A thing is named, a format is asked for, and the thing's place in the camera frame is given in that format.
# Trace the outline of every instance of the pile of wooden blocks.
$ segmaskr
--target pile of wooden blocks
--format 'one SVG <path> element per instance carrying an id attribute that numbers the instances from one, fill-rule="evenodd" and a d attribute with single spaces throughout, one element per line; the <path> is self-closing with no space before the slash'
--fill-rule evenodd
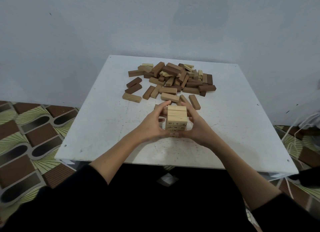
<path id="1" fill-rule="evenodd" d="M 187 108 L 185 106 L 168 105 L 165 129 L 168 131 L 184 131 L 188 123 Z"/>
<path id="2" fill-rule="evenodd" d="M 156 87 L 150 86 L 142 96 L 148 100 L 151 98 L 157 98 L 158 94 L 161 94 L 162 100 L 171 100 L 181 106 L 181 102 L 189 102 L 185 96 L 177 96 L 177 92 L 191 93 L 189 100 L 192 106 L 199 110 L 201 106 L 195 96 L 206 96 L 206 92 L 215 91 L 216 87 L 213 85 L 212 75 L 203 73 L 202 70 L 194 69 L 193 65 L 182 64 L 175 65 L 164 62 L 159 62 L 156 66 L 153 64 L 144 63 L 138 66 L 138 70 L 129 71 L 129 77 L 143 76 L 148 78 L 150 83 L 156 84 Z M 125 100 L 134 101 L 140 103 L 141 97 L 133 95 L 134 92 L 142 88 L 140 82 L 141 78 L 137 77 L 127 84 L 124 95 Z"/>

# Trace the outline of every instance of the white table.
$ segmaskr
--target white table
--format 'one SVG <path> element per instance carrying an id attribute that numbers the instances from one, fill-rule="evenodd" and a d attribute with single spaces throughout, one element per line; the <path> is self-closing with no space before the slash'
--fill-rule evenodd
<path id="1" fill-rule="evenodd" d="M 275 132 L 260 102 L 237 64 L 184 61 L 163 58 L 109 56 L 90 90 L 68 135 L 56 154 L 59 160 L 92 161 L 133 130 L 153 110 L 157 99 L 140 103 L 123 100 L 126 84 L 135 77 L 128 71 L 142 63 L 171 62 L 195 65 L 195 69 L 213 75 L 215 92 L 197 95 L 199 114 L 249 165 L 262 172 L 287 176 L 298 173 L 288 152 Z M 150 86 L 142 78 L 142 96 Z M 139 146 L 127 163 L 174 165 L 223 169 L 209 149 L 189 139 L 167 138 Z"/>

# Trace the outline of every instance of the person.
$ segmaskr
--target person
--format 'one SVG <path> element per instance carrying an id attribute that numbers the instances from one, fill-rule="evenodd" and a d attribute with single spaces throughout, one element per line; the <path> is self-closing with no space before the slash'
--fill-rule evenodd
<path id="1" fill-rule="evenodd" d="M 10 216 L 3 230 L 44 223 L 73 229 L 255 231 L 244 200 L 264 232 L 319 228 L 317 219 L 243 161 L 189 104 L 182 103 L 193 123 L 191 130 L 170 133 L 160 128 L 159 117 L 169 104 L 158 105 L 111 149 L 56 188 L 40 189 L 34 200 Z M 189 138 L 210 149 L 226 170 L 176 167 L 172 171 L 179 180 L 165 187 L 152 178 L 155 166 L 123 164 L 138 145 L 170 136 Z"/>

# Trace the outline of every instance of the wall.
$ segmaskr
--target wall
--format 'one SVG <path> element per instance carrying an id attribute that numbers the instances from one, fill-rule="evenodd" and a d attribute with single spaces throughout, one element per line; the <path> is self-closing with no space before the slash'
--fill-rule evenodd
<path id="1" fill-rule="evenodd" d="M 0 0 L 0 99 L 80 106 L 109 54 L 227 62 L 270 120 L 289 124 L 320 108 L 319 10 L 319 0 Z"/>

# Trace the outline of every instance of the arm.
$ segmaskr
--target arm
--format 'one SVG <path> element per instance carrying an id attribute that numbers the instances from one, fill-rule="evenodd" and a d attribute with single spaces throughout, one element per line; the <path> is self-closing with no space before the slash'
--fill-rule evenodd
<path id="1" fill-rule="evenodd" d="M 137 128 L 90 164 L 108 184 L 110 184 L 120 166 L 138 145 L 153 138 L 169 137 L 170 132 L 159 126 L 159 121 L 164 121 L 164 119 L 159 119 L 159 115 L 162 109 L 170 103 L 171 101 L 165 101 L 158 105 Z"/>
<path id="2" fill-rule="evenodd" d="M 198 112 L 189 104 L 182 102 L 192 116 L 193 128 L 190 131 L 178 132 L 176 137 L 185 137 L 194 140 L 199 145 L 209 148 L 221 160 L 224 167 L 237 185 L 250 209 L 254 210 L 281 191 L 259 175 L 237 153 L 232 150 L 206 123 Z"/>

